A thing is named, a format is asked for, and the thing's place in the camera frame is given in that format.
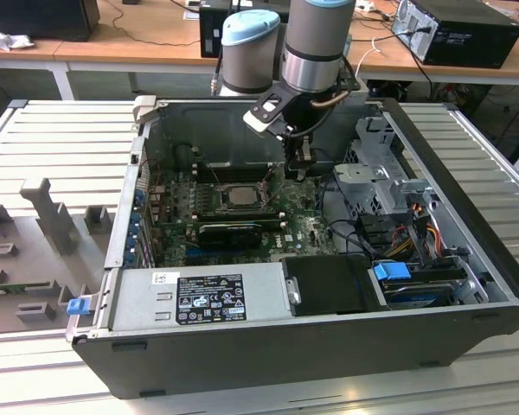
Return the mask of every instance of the wooden table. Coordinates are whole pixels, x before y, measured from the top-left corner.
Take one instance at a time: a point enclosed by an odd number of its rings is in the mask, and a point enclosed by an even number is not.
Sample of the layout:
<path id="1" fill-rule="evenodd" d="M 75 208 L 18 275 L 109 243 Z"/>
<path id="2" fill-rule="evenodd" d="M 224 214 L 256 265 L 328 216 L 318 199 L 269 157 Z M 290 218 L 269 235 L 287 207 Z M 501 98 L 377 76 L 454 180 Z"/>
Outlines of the wooden table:
<path id="1" fill-rule="evenodd" d="M 75 99 L 67 76 L 70 71 L 127 72 L 132 90 L 138 89 L 134 73 L 213 72 L 215 60 L 200 56 L 199 22 L 183 20 L 183 9 L 167 0 L 143 0 L 139 5 L 123 5 L 120 0 L 98 0 L 98 3 L 101 18 L 90 41 L 36 40 L 34 48 L 0 51 L 0 67 L 51 71 L 63 99 Z M 507 9 L 519 7 L 519 3 L 498 0 L 492 3 Z M 375 0 L 375 4 L 386 12 L 395 10 L 389 0 Z M 373 13 L 365 16 L 379 18 Z M 116 26 L 122 29 L 114 28 L 114 19 Z M 353 21 L 350 33 L 355 39 L 390 35 L 380 23 L 364 21 Z M 182 46 L 158 46 L 134 41 L 128 35 L 142 41 Z M 425 80 L 399 40 L 379 41 L 377 46 L 382 53 L 374 52 L 364 60 L 362 78 Z M 351 63 L 357 65 L 370 48 L 370 42 L 352 42 Z M 424 69 L 434 82 L 519 85 L 519 40 L 501 69 L 432 66 Z"/>

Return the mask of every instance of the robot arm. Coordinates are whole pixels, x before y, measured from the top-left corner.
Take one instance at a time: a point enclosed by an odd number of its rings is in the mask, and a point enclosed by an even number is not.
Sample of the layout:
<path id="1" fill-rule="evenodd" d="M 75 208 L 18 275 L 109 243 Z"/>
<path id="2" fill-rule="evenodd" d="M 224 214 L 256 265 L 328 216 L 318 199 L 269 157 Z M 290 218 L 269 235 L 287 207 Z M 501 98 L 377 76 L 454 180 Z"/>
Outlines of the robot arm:
<path id="1" fill-rule="evenodd" d="M 343 57 L 355 0 L 292 0 L 281 81 L 252 105 L 244 121 L 258 133 L 274 135 L 285 148 L 291 170 L 315 162 L 312 133 L 334 105 L 356 85 Z M 343 61 L 348 70 L 341 76 Z"/>

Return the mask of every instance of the red wire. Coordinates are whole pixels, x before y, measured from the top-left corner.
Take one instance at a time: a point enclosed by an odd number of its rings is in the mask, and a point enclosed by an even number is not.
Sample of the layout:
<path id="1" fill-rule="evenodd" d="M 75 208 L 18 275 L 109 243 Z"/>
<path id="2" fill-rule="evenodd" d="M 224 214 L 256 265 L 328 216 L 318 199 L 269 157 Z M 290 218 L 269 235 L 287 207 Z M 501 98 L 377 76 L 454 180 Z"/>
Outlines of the red wire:
<path id="1" fill-rule="evenodd" d="M 404 227 L 404 226 L 397 227 L 396 230 L 394 231 L 394 233 L 392 234 L 392 247 L 394 247 L 394 245 L 396 245 L 396 237 L 398 236 L 398 232 L 401 231 L 402 229 L 406 229 L 406 227 Z"/>

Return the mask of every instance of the computer case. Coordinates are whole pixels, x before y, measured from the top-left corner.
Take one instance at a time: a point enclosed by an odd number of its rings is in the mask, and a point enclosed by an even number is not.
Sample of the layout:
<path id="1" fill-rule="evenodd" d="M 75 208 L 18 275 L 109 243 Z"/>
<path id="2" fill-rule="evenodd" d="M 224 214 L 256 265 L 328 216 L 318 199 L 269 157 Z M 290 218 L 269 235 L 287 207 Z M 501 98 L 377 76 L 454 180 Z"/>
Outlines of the computer case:
<path id="1" fill-rule="evenodd" d="M 401 0 L 392 31 L 425 65 L 499 68 L 519 22 L 476 0 Z"/>
<path id="2" fill-rule="evenodd" d="M 0 32 L 86 42 L 98 24 L 96 0 L 0 0 Z"/>

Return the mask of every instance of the warning label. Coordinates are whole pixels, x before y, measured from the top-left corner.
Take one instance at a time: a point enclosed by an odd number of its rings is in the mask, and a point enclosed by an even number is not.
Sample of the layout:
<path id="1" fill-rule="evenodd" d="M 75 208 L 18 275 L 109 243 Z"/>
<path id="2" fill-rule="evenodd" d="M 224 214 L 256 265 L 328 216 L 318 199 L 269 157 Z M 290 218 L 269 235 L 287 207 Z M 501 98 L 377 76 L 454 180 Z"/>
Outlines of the warning label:
<path id="1" fill-rule="evenodd" d="M 242 274 L 179 278 L 176 322 L 182 325 L 246 320 Z"/>

